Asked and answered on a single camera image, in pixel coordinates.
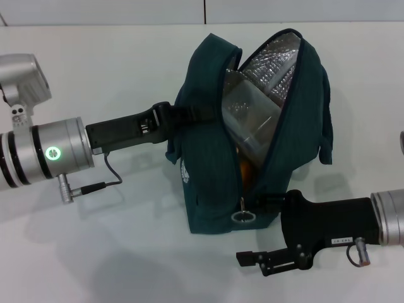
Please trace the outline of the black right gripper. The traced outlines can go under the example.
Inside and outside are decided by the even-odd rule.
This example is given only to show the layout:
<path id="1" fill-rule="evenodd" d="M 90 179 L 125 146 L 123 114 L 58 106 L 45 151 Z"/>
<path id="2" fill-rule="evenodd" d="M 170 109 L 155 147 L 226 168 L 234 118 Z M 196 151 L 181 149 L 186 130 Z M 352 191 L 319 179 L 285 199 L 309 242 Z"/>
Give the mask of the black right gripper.
<path id="1" fill-rule="evenodd" d="M 287 248 L 276 251 L 237 252 L 241 267 L 258 265 L 263 276 L 291 270 L 308 270 L 316 253 L 325 248 L 365 244 L 378 245 L 380 227 L 370 198 L 322 203 L 311 202 L 298 190 L 261 193 L 252 204 L 255 214 L 281 214 Z"/>

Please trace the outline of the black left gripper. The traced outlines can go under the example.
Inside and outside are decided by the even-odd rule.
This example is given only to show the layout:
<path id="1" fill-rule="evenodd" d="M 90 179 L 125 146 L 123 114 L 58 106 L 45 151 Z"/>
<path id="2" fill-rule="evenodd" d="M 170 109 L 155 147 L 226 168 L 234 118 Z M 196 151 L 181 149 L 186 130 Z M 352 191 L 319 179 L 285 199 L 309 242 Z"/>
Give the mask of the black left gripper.
<path id="1" fill-rule="evenodd" d="M 173 127 L 216 121 L 210 105 L 177 106 L 160 102 L 139 114 L 85 126 L 93 154 L 113 152 L 145 143 L 162 143 Z"/>

